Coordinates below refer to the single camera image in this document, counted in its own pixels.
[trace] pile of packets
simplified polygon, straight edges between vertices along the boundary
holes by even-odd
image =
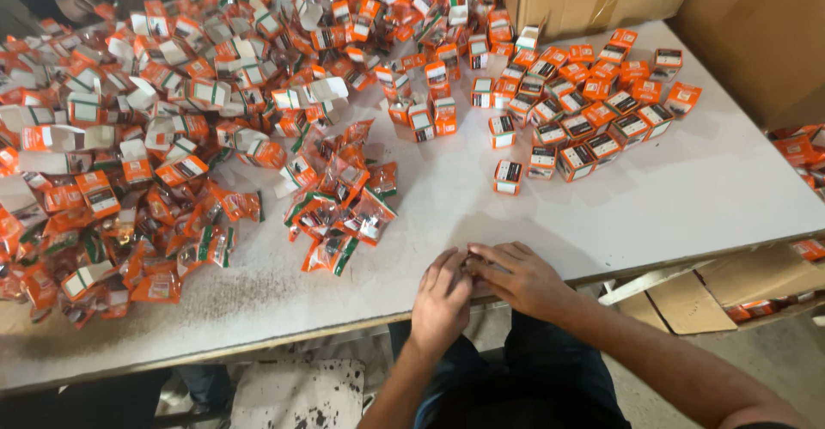
[[[825,125],[782,128],[767,134],[799,176],[825,201]],[[791,246],[811,262],[825,259],[825,239],[809,239]]]
[[[44,36],[9,38],[0,44],[0,298],[31,302],[33,321],[57,308],[77,328],[96,312],[122,317],[131,302],[176,303],[197,266],[229,265],[233,222],[263,218],[260,194],[206,176],[232,155],[284,176],[275,193],[291,198],[290,239],[314,241],[303,269],[340,274],[357,242],[376,244],[395,217],[384,197],[396,165],[364,157],[371,120],[340,136],[324,130],[352,90],[381,76],[379,55],[396,41],[414,38],[425,58],[465,47],[469,7],[152,1],[123,22],[102,4],[104,23],[83,32],[44,21]],[[490,8],[474,0],[477,27]],[[294,157],[272,136],[297,139]]]

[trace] dark trousers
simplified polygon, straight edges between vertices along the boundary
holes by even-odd
[[[409,338],[412,324],[401,321],[389,324],[393,356],[398,357]],[[510,333],[504,341],[504,360],[508,373],[542,376],[548,381],[575,386],[605,408],[621,414],[616,403],[613,379],[599,350],[574,338],[558,326],[531,318],[513,310]],[[494,373],[473,343],[463,334],[453,342],[436,365],[424,391],[415,427],[431,416],[432,403],[439,396],[460,385],[481,381]]]
[[[177,372],[192,401],[225,405],[232,389],[225,365],[182,365],[0,399],[0,427],[151,427],[160,390]]]

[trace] person's lap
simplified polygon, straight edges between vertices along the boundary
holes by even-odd
[[[397,358],[409,337],[409,321],[389,324],[393,356]],[[574,338],[562,328],[513,310],[510,333],[504,343],[507,372],[545,376],[550,382],[563,381],[593,398],[604,407],[620,413],[613,379],[602,354]],[[492,375],[473,343],[461,335],[439,361],[428,384],[416,416],[416,427],[432,403],[451,389],[484,380]]]

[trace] black label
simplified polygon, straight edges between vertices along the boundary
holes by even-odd
[[[584,163],[584,165],[596,161],[596,159],[593,158],[593,154],[591,154],[590,151],[587,150],[587,147],[583,145],[575,146],[572,150],[576,153],[576,155],[578,155],[578,158],[582,161],[582,163]]]

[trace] concrete floor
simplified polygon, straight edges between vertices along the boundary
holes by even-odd
[[[510,330],[510,307],[491,304],[475,307],[465,335],[479,350],[502,347]],[[780,396],[825,429],[825,329],[813,325],[808,314],[740,332],[687,337],[684,340],[709,350],[769,385]],[[225,362],[272,360],[286,357],[356,358],[366,362],[365,392],[376,392],[393,363],[386,326],[347,332],[289,346],[227,357]],[[694,428],[630,371],[605,356],[625,417],[636,428]]]

